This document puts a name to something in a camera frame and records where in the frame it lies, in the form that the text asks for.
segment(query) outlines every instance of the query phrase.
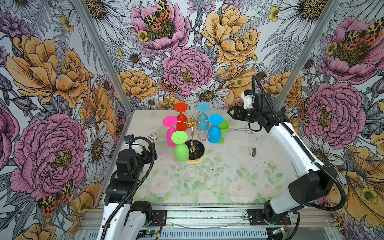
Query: floral tablecloth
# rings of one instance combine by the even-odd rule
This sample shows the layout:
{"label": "floral tablecloth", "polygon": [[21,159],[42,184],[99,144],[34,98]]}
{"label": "floral tablecloth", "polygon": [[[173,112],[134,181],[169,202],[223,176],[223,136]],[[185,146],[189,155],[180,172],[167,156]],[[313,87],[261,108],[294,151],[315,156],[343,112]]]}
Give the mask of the floral tablecloth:
{"label": "floral tablecloth", "polygon": [[[207,115],[213,113],[223,116],[230,128],[243,128],[246,125],[246,122],[231,119],[226,110],[210,110]],[[153,204],[261,204],[281,194],[296,179],[288,156],[264,130],[253,134],[230,131],[224,136],[224,144],[203,142],[205,154],[202,160],[186,163],[175,161],[173,148],[165,141],[168,129],[162,125],[162,120],[177,114],[174,110],[134,112],[127,134],[146,137],[154,132],[158,137],[158,159],[134,200]],[[187,110],[187,114],[197,114],[197,111]],[[255,157],[251,156],[252,147],[257,149]]]}

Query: pink rose print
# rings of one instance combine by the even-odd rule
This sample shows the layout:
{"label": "pink rose print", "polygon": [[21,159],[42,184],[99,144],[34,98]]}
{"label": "pink rose print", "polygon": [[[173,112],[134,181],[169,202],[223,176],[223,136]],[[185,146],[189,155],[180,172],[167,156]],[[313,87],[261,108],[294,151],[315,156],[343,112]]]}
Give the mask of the pink rose print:
{"label": "pink rose print", "polygon": [[315,135],[336,150],[356,139],[366,119],[357,89],[347,83],[320,84],[310,97],[308,116],[310,121],[304,124],[307,136]]}
{"label": "pink rose print", "polygon": [[69,181],[77,187],[85,175],[81,165],[87,140],[83,127],[65,114],[26,127],[14,147],[18,168],[12,172],[11,189],[38,200],[61,191]]}
{"label": "pink rose print", "polygon": [[7,108],[0,106],[0,170],[7,164],[12,142],[20,132],[19,123]]}
{"label": "pink rose print", "polygon": [[157,1],[154,7],[148,5],[147,8],[144,8],[140,5],[139,8],[131,9],[130,17],[132,20],[131,25],[133,26],[131,32],[137,34],[139,41],[144,44],[146,51],[143,51],[143,54],[145,55],[158,55],[163,52],[174,51],[179,46],[185,46],[188,42],[190,33],[189,18],[184,18],[177,4],[173,5],[170,1],[167,1],[167,3],[168,8],[172,11],[172,16],[166,25],[174,30],[163,32],[153,38],[149,38],[150,34],[147,33],[147,25],[143,19],[146,16],[155,14],[157,11]]}
{"label": "pink rose print", "polygon": [[212,81],[213,70],[208,56],[193,48],[178,48],[163,60],[164,77],[181,88],[179,94],[188,96],[191,90]]}
{"label": "pink rose print", "polygon": [[375,76],[384,67],[384,38],[372,45],[362,43],[354,50],[347,50],[344,40],[348,31],[361,32],[368,29],[374,21],[366,23],[358,18],[347,17],[328,38],[325,59],[322,62],[324,73],[339,81],[348,81],[353,85],[361,84]]}

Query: plastic wine glass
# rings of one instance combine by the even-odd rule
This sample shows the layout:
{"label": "plastic wine glass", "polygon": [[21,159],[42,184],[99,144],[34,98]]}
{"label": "plastic wine glass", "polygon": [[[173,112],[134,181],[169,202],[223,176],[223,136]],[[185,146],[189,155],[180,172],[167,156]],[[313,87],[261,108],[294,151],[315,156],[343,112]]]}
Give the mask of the plastic wine glass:
{"label": "plastic wine glass", "polygon": [[209,138],[208,141],[210,143],[219,143],[221,141],[221,129],[218,125],[222,124],[224,119],[219,114],[212,114],[209,116],[208,121],[212,126],[208,129]]}
{"label": "plastic wine glass", "polygon": [[186,162],[189,158],[189,148],[185,144],[188,140],[188,135],[184,131],[177,131],[172,134],[172,142],[177,144],[173,151],[177,162]]}
{"label": "plastic wine glass", "polygon": [[208,103],[199,103],[196,108],[202,112],[202,114],[197,117],[197,120],[199,121],[199,130],[205,132],[209,128],[208,116],[205,112],[211,109],[211,106]]}
{"label": "plastic wine glass", "polygon": [[173,126],[176,126],[177,124],[177,117],[174,116],[168,116],[163,119],[163,125],[165,127],[169,127],[169,130],[167,131],[167,143],[171,147],[175,147],[176,143],[172,142],[172,134],[174,132],[177,132],[177,129],[174,128]]}
{"label": "plastic wine glass", "polygon": [[177,120],[179,121],[176,124],[176,129],[179,131],[185,131],[188,129],[188,126],[185,124],[187,122],[187,116],[183,114],[188,109],[188,105],[185,103],[176,103],[173,109],[180,114],[177,116]]}

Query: metal hook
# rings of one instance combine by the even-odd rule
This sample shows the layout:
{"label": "metal hook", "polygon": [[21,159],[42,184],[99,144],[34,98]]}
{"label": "metal hook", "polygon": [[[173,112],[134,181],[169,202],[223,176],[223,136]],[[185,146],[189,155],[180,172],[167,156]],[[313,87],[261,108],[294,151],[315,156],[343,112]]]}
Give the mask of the metal hook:
{"label": "metal hook", "polygon": [[244,131],[246,134],[252,134],[248,126],[244,126],[244,128],[228,128],[228,132],[229,131]]}
{"label": "metal hook", "polygon": [[208,140],[208,138],[209,138],[209,133],[207,133],[207,132],[205,132],[206,134],[207,134],[207,139],[201,139],[200,138],[200,133],[198,134],[198,137],[199,137],[199,139],[201,140],[201,141],[206,141],[206,140]]}

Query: black cable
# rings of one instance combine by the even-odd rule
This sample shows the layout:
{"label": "black cable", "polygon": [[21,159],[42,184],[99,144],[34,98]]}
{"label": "black cable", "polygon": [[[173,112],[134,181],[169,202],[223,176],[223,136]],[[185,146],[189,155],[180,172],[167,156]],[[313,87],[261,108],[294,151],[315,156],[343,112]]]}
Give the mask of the black cable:
{"label": "black cable", "polygon": [[251,128],[251,122],[248,122],[248,127],[250,130],[254,131],[254,132],[260,132],[262,130],[262,126],[260,125],[260,129],[259,130],[254,130]]}
{"label": "black cable", "polygon": [[285,239],[285,240],[291,240],[293,238],[293,236],[295,235],[295,233],[297,232],[297,229],[299,228],[300,213],[299,212],[293,212],[293,213],[297,214],[296,225],[295,225],[295,228],[293,229],[293,232],[291,233],[291,235],[287,239]]}
{"label": "black cable", "polygon": [[250,212],[246,212],[245,214],[244,214],[244,216],[243,216],[243,219],[244,220],[249,220],[249,217],[248,217],[248,219],[245,219],[245,215],[247,215],[247,214],[249,214]]}
{"label": "black cable", "polygon": [[139,146],[143,147],[143,145],[137,144],[137,143],[132,143],[132,145],[139,145]]}
{"label": "black cable", "polygon": [[146,236],[146,235],[150,235],[150,237],[153,237],[153,234],[143,233],[143,234],[139,234],[139,235],[137,235],[136,240],[138,240],[139,238],[144,237],[144,236]]}
{"label": "black cable", "polygon": [[[266,97],[266,93],[264,91],[264,88],[262,87],[260,81],[257,79],[257,78],[254,78],[252,77],[252,82],[256,80],[258,86],[259,86],[259,89],[260,91],[262,92],[264,98],[266,99],[266,102],[268,104],[268,106],[271,108],[273,114],[275,115],[275,117],[277,118],[277,120],[283,125],[283,127],[291,134],[291,135],[294,135],[294,131],[292,129],[290,129],[290,127],[288,127],[287,124],[285,124],[285,122],[283,122],[280,117],[277,115],[273,105],[271,104],[271,102],[269,101],[269,99]],[[310,206],[310,207],[315,207],[315,208],[318,208],[318,209],[321,209],[321,210],[325,210],[325,211],[337,211],[339,209],[341,209],[344,205],[345,205],[345,202],[346,202],[346,196],[345,196],[345,191],[344,191],[344,188],[343,186],[341,185],[341,183],[336,179],[334,178],[327,170],[324,166],[322,166],[321,164],[319,164],[318,162],[316,162],[316,159],[313,157],[313,155],[311,154],[311,152],[308,150],[308,148],[306,148],[306,146],[303,144],[303,142],[301,141],[301,139],[297,136],[297,135],[294,135],[293,138],[296,140],[296,142],[299,144],[299,146],[301,147],[301,149],[305,152],[305,154],[311,159],[311,162],[314,163],[323,173],[325,173],[326,175],[328,175],[328,177],[334,182],[334,184],[336,185],[336,187],[339,189],[339,192],[340,192],[340,202],[338,205],[336,206],[333,206],[333,207],[324,207],[324,206],[320,206],[320,205],[317,205],[317,204],[313,204],[313,203],[306,203],[305,205],[306,206]]]}
{"label": "black cable", "polygon": [[152,142],[150,140],[148,140],[147,138],[145,137],[135,137],[134,139],[132,139],[132,141],[129,143],[129,148],[132,148],[132,143],[136,140],[144,140],[146,141],[149,146],[149,150],[152,154],[152,159],[151,159],[151,164],[149,165],[149,168],[147,170],[147,172],[145,173],[145,175],[143,176],[143,178],[141,179],[141,181],[139,182],[139,184],[119,203],[119,205],[115,208],[115,210],[113,210],[113,212],[111,213],[111,215],[109,216],[109,218],[107,219],[107,221],[105,222],[104,224],[104,228],[103,228],[103,232],[101,233],[101,236],[100,236],[100,240],[104,240],[105,239],[105,235],[107,234],[107,230],[108,230],[108,227],[109,227],[109,224],[110,222],[112,221],[113,217],[116,215],[116,213],[119,211],[119,209],[124,206],[125,202],[133,195],[136,193],[136,191],[139,189],[139,187],[141,186],[141,184],[145,181],[145,179],[148,177],[149,173],[151,172],[152,170],[152,167],[153,167],[153,164],[155,163],[155,156],[156,156],[156,151],[155,151],[155,148],[154,146],[152,145]]}

